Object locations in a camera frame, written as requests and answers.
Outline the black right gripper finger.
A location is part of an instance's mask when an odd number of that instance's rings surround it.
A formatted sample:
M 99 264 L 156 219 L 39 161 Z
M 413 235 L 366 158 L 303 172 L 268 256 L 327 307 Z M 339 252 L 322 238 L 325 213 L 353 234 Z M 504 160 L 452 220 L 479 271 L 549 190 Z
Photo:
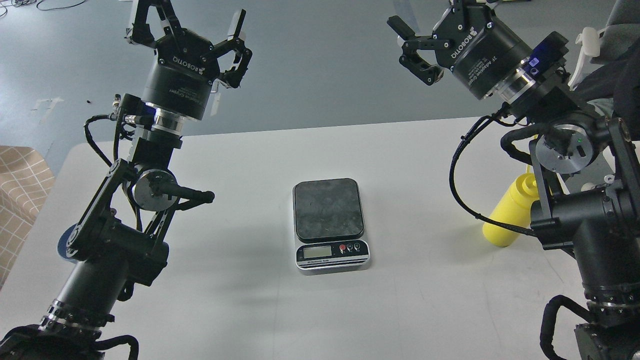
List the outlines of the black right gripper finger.
M 421 57 L 419 51 L 437 50 L 444 43 L 431 36 L 416 35 L 416 32 L 397 15 L 389 17 L 387 25 L 394 30 L 400 41 L 402 55 L 400 55 L 398 63 L 427 86 L 438 82 L 443 75 L 442 68 L 436 64 L 428 63 Z
M 500 2 L 500 0 L 450 0 L 449 4 L 451 9 L 457 12 L 470 9 L 474 6 L 489 6 L 493 8 Z

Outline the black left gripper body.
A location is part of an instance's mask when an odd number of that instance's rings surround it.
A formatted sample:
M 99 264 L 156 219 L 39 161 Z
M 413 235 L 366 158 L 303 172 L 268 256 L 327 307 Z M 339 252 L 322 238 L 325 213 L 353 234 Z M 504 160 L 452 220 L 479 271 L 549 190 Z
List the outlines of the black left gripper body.
M 213 81 L 221 71 L 212 57 L 202 60 L 214 45 L 192 30 L 183 37 L 171 34 L 157 42 L 155 62 L 147 77 L 142 100 L 151 106 L 201 121 Z

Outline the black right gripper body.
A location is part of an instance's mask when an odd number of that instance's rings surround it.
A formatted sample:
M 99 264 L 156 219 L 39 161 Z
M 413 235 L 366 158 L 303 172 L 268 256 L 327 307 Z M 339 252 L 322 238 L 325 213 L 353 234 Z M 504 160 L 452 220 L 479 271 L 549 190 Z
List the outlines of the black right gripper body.
M 449 6 L 432 34 L 448 45 L 435 50 L 437 64 L 449 69 L 478 100 L 532 52 L 489 6 L 472 6 L 463 11 Z

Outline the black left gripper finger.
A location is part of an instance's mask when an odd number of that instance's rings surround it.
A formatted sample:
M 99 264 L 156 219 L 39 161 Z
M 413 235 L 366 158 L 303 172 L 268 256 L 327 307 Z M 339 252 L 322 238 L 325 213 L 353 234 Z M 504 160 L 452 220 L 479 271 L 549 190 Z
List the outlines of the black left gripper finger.
M 249 69 L 253 52 L 247 48 L 245 40 L 241 37 L 246 14 L 246 9 L 236 11 L 231 20 L 227 39 L 210 45 L 209 50 L 202 55 L 202 64 L 205 66 L 202 75 L 211 85 L 218 80 L 227 88 L 237 89 Z M 221 71 L 218 59 L 230 53 L 234 55 L 233 62 L 229 69 Z
M 133 0 L 130 20 L 126 26 L 126 41 L 129 44 L 139 44 L 151 49 L 158 47 L 159 41 L 154 38 L 147 20 L 151 8 L 156 9 L 158 13 L 165 37 L 174 40 L 180 46 L 185 37 L 185 30 L 170 0 Z

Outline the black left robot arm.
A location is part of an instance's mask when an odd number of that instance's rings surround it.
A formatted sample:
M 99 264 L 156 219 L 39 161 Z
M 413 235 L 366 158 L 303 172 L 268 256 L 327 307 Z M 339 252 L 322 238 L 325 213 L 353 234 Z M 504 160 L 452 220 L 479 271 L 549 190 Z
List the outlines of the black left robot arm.
M 59 240 L 73 271 L 41 321 L 18 326 L 1 341 L 3 360 L 102 360 L 132 335 L 101 339 L 117 301 L 135 285 L 151 286 L 168 264 L 165 236 L 174 214 L 210 204 L 212 191 L 183 187 L 170 171 L 187 121 L 201 121 L 217 85 L 238 88 L 252 51 L 238 10 L 217 44 L 183 27 L 169 0 L 135 0 L 126 41 L 154 51 L 144 94 L 115 95 L 112 114 L 85 122 L 87 143 L 109 171 L 78 223 Z

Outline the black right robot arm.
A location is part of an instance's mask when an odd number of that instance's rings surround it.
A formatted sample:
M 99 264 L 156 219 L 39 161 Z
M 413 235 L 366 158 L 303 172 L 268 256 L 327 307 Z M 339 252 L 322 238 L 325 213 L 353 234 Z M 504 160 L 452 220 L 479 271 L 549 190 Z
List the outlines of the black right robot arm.
M 536 237 L 544 249 L 560 249 L 577 262 L 587 306 L 558 295 L 545 306 L 542 352 L 553 347 L 558 310 L 583 319 L 574 335 L 583 360 L 639 358 L 639 118 L 605 116 L 569 85 L 567 39 L 553 31 L 531 48 L 490 2 L 451 0 L 430 35 L 417 35 L 394 15 L 387 24 L 400 38 L 399 63 L 426 85 L 451 73 L 478 99 L 497 95 L 503 105 L 478 119 L 452 157 L 449 187 L 476 219 Z M 489 124 L 514 116 L 501 148 L 531 166 L 539 198 L 530 228 L 490 219 L 460 198 L 455 169 L 460 155 Z

